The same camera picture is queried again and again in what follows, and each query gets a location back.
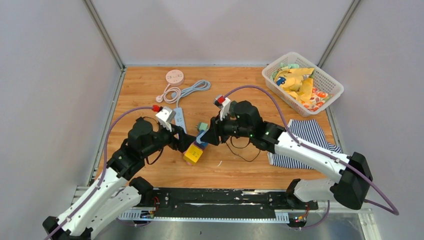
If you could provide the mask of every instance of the gray floor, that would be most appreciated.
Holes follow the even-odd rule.
[[[318,214],[311,213],[308,222],[319,219]],[[321,225],[301,232],[286,227],[276,223],[157,221],[134,228],[114,221],[96,240],[365,240],[354,213],[332,213]]]

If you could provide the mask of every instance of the wooden table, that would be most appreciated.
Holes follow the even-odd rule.
[[[199,122],[209,123],[211,117],[218,114],[219,109],[213,104],[215,97],[226,94],[242,85],[257,85],[266,90],[261,67],[129,67],[127,69],[113,120],[125,111],[139,107],[152,106],[156,96],[163,93],[166,87],[165,75],[172,69],[179,69],[185,75],[181,89],[194,84],[200,79],[211,82],[208,91],[194,92],[179,102],[183,108],[187,133],[196,136],[196,125]],[[307,118],[301,117],[283,100],[269,91],[279,103],[287,121],[289,119],[315,119],[325,132],[327,141],[334,143],[331,127],[325,111]],[[259,109],[261,117],[268,122],[283,125],[272,101],[257,89],[242,89],[229,96],[238,102],[247,100]],[[175,103],[162,102],[161,106],[175,107]],[[116,151],[127,137],[135,120],[140,116],[155,117],[151,110],[140,110],[125,116],[112,130],[108,140],[108,156]],[[233,141],[235,146],[244,146],[247,139]],[[233,149],[235,153],[251,160],[258,149],[249,145],[244,149]],[[149,159],[152,161],[158,153]],[[103,169],[103,158],[100,161],[99,174]],[[296,178],[312,180],[325,176],[315,170],[287,169],[272,166],[268,162],[266,152],[261,152],[253,162],[246,162],[233,155],[225,144],[209,145],[195,166],[188,166],[183,154],[166,147],[160,159],[153,165],[147,165],[135,177],[141,176],[155,187],[184,188],[232,188],[232,189],[286,189]]]

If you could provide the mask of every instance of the plastic basket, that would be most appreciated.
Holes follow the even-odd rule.
[[[271,75],[280,67],[280,63],[299,64],[301,68],[315,68],[315,71],[313,71],[313,86],[320,91],[333,94],[333,97],[331,97],[316,111],[310,111],[306,109],[306,107],[304,107],[300,102],[296,101],[287,92],[283,91],[271,79]],[[284,102],[286,102],[290,107],[296,110],[296,112],[298,112],[302,117],[319,114],[321,111],[325,110],[330,104],[332,104],[336,99],[338,99],[345,90],[342,84],[340,84],[340,82],[336,81],[325,71],[317,67],[312,62],[308,61],[299,53],[293,51],[287,53],[286,55],[283,55],[282,57],[265,67],[262,70],[262,75],[265,78],[266,86],[271,89],[271,91],[273,91],[275,94],[277,94],[281,99],[283,99]]]

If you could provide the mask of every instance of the yellow cube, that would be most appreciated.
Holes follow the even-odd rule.
[[[188,147],[187,151],[184,153],[184,160],[191,164],[196,164],[200,158],[200,156],[203,154],[203,150],[198,148],[194,143]]]

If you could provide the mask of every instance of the striped cloth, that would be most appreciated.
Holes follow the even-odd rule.
[[[290,120],[288,128],[293,132],[294,135],[304,139],[308,142],[316,144],[321,148],[328,149],[330,151],[341,153],[342,149],[334,144],[328,143],[326,135],[318,125],[317,121],[312,120]],[[269,164],[277,167],[288,168],[288,169],[312,169],[310,166],[295,160],[294,158],[279,155],[276,153],[268,153]]]

